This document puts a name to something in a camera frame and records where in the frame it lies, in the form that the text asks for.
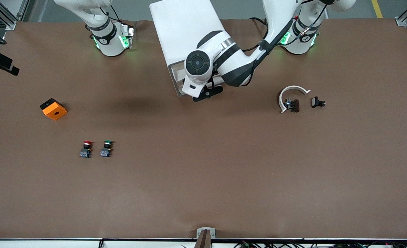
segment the yellow floor line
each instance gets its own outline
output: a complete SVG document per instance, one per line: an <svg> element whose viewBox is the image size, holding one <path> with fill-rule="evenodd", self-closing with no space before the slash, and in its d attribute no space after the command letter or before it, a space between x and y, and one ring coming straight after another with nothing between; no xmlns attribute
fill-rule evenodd
<svg viewBox="0 0 407 248"><path fill-rule="evenodd" d="M382 18L381 9L379 8L378 0L372 0L373 8L375 9L376 17Z"/></svg>

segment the white curved plastic part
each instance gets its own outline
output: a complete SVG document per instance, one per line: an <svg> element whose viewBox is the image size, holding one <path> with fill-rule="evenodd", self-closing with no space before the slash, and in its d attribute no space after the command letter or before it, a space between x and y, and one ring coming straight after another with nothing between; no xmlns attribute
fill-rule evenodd
<svg viewBox="0 0 407 248"><path fill-rule="evenodd" d="M287 110L285 104L283 103L282 97L283 97L283 93L285 93L285 91L288 91L288 90L298 90L298 91L301 91L304 95L306 95L307 93L310 92L310 90L306 91L303 87L296 86L296 85L288 86L285 89L283 89L280 93L280 96L278 97L278 103L280 104L281 113L284 113Z"/></svg>

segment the black clip component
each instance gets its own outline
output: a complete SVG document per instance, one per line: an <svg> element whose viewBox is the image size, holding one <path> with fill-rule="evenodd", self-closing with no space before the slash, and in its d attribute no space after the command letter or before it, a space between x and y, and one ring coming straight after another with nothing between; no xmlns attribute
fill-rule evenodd
<svg viewBox="0 0 407 248"><path fill-rule="evenodd" d="M222 93L223 87L216 86L214 88L208 89L206 86L203 87L202 92L200 93L199 97L193 97L193 102L199 102L203 99L209 99L214 95Z"/></svg>
<svg viewBox="0 0 407 248"><path fill-rule="evenodd" d="M312 108L315 108L317 106L324 107L325 105L326 102L318 100L318 97L312 98Z"/></svg>
<svg viewBox="0 0 407 248"><path fill-rule="evenodd" d="M92 141L84 140L83 148L79 152L80 157L90 157L90 154L92 153L92 143Z"/></svg>
<svg viewBox="0 0 407 248"><path fill-rule="evenodd" d="M291 112L294 113L300 112L300 102L297 99L293 101L291 101L290 98L286 99L285 106Z"/></svg>

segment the black label band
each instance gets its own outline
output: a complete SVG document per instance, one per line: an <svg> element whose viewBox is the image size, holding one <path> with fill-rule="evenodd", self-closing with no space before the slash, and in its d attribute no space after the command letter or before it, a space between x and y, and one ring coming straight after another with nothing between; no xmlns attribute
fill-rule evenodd
<svg viewBox="0 0 407 248"><path fill-rule="evenodd" d="M105 35L105 36L102 36L102 37L101 36L96 36L96 35L93 35L93 36L95 37L95 39L99 43L101 43L101 44L109 44L110 40L113 39L113 37L115 37L116 31L117 31L117 28L113 24L113 30L108 35Z"/></svg>
<svg viewBox="0 0 407 248"><path fill-rule="evenodd" d="M213 70L217 71L219 67L229 58L231 57L235 52L240 50L240 47L237 44L233 44L230 48L226 50L218 59L216 59L213 63Z"/></svg>
<svg viewBox="0 0 407 248"><path fill-rule="evenodd" d="M300 25L300 27L301 27L302 29L308 28L307 25L305 25L304 23L302 23L302 22L300 21L300 18L298 18L297 23L298 23L298 25ZM309 31L316 31L316 30L318 30L318 28L320 28L320 25L318 25L318 26L316 26L316 27L311 27L311 28L309 29Z"/></svg>
<svg viewBox="0 0 407 248"><path fill-rule="evenodd" d="M318 28L320 27L320 25L316 26L315 28L309 29L309 31L316 31L316 30L318 30ZM292 26L292 31L293 31L293 34L294 34L295 36L298 36L298 35L301 33L301 31L298 30L298 28L297 28L297 26L296 26L295 23L294 23L293 26ZM303 42L303 43L306 43L306 42L310 41L310 39L313 38L313 37L315 36L315 34L316 34L316 32L311 33L311 34L305 34L305 35L301 36L301 37L299 38L299 40L300 40L301 42Z"/></svg>
<svg viewBox="0 0 407 248"><path fill-rule="evenodd" d="M88 28L89 28L89 30L91 30L91 31L101 31L101 30L104 30L108 25L109 25L109 23L110 23L110 17L107 17L107 21L106 21L106 23L104 23L102 26L100 26L100 27L89 27L89 26L87 26Z"/></svg>

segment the small electrical component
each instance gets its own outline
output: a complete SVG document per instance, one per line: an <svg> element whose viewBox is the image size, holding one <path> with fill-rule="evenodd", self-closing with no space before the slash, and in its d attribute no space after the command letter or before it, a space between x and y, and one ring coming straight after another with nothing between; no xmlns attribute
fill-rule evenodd
<svg viewBox="0 0 407 248"><path fill-rule="evenodd" d="M317 106L324 107L325 105L326 102L318 100L318 97L312 98L312 108L315 108Z"/></svg>
<svg viewBox="0 0 407 248"><path fill-rule="evenodd" d="M300 112L300 102L298 100L291 101L290 98L286 99L285 107L291 112L298 113Z"/></svg>
<svg viewBox="0 0 407 248"><path fill-rule="evenodd" d="M101 152L99 155L101 155L101 157L110 157L110 154L112 152L112 145L113 145L113 141L110 140L104 140L104 148L101 149Z"/></svg>
<svg viewBox="0 0 407 248"><path fill-rule="evenodd" d="M40 108L47 117L53 119L54 121L67 114L67 110L61 105L61 103L57 102L53 98L41 104Z"/></svg>
<svg viewBox="0 0 407 248"><path fill-rule="evenodd" d="M81 149L81 152L79 152L79 156L90 157L91 153L92 153L92 142L84 140L83 148Z"/></svg>

